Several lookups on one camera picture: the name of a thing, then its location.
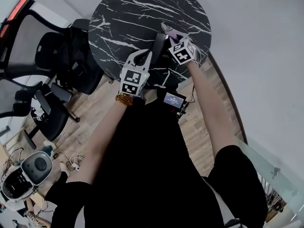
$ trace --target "electronic device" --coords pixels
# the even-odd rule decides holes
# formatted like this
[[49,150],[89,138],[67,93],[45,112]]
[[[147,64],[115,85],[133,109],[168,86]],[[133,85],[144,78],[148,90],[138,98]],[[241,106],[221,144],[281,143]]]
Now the electronic device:
[[173,90],[158,89],[157,97],[163,102],[163,106],[178,119],[180,119],[180,117],[185,113],[185,109],[188,105],[185,96],[180,95]]
[[186,101],[186,97],[178,93],[167,92],[163,100],[164,103],[170,105],[176,111],[181,110],[182,106]]

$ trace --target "mesh chair back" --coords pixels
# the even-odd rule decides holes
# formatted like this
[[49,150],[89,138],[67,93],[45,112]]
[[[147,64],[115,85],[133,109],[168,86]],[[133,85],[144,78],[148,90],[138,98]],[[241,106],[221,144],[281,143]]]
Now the mesh chair back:
[[0,78],[0,118],[8,116],[27,116],[30,112],[31,99],[41,87],[25,86],[13,80]]
[[5,76],[16,78],[25,75],[45,75],[53,77],[56,73],[54,64],[47,64],[46,60],[38,57],[36,52],[41,50],[41,40],[49,32],[61,33],[64,28],[57,27],[33,10],[10,24],[11,36],[5,42],[8,46],[5,60],[0,62],[0,67],[5,69]]

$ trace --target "display screen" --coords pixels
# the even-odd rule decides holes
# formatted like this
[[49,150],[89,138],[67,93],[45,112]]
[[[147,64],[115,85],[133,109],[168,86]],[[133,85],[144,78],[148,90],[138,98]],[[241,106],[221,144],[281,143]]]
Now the display screen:
[[176,108],[181,108],[182,104],[184,102],[183,98],[180,98],[176,95],[172,95],[170,93],[166,93],[165,99],[164,99],[164,103],[167,103],[169,105],[172,105]]

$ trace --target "floor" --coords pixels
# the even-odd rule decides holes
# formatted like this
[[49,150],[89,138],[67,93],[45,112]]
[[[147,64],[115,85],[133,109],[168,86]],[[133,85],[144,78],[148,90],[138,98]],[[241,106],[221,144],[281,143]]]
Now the floor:
[[[202,70],[205,71],[207,78],[222,98],[233,123],[235,136],[242,138],[238,120],[229,97],[214,66],[208,58],[203,64]],[[185,84],[183,84],[179,93],[187,96],[187,99],[189,100],[191,98],[192,87],[192,79],[188,79]],[[63,132],[54,141],[57,145],[56,152],[63,152],[68,158],[75,152],[85,156],[88,139],[105,113],[115,102],[115,96],[118,90],[118,82],[109,84],[108,79],[103,77],[98,88],[92,95],[75,95],[67,107],[70,112],[80,117],[80,122],[74,123],[70,119],[68,120]],[[195,102],[190,104],[186,112],[187,113],[179,121],[180,128],[194,165],[201,175],[206,176],[211,171],[214,163],[209,135],[198,103]],[[28,132],[32,130],[34,126],[32,119],[28,117],[25,122],[25,127]],[[44,140],[45,137],[40,132],[35,135],[33,141],[37,145],[37,149],[43,147]],[[19,146],[25,147],[22,154],[23,158],[34,152],[24,138],[18,143],[18,147]],[[54,168],[52,173],[39,187],[38,191],[41,195],[45,195],[52,184],[59,178],[60,161],[67,162],[67,159],[64,155],[60,154],[59,157],[53,161]],[[75,173],[76,171],[71,171],[70,175],[72,176]]]

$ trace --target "round table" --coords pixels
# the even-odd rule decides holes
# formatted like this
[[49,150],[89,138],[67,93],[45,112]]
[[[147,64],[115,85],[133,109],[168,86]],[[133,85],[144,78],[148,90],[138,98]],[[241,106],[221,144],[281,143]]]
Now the round table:
[[[116,79],[128,56],[139,49],[152,49],[161,23],[187,33],[200,48],[201,61],[208,54],[211,28],[204,9],[196,0],[102,0],[89,25],[89,45],[97,64]],[[186,65],[172,60],[164,45],[160,59],[149,69],[147,89],[170,87],[190,77]]]

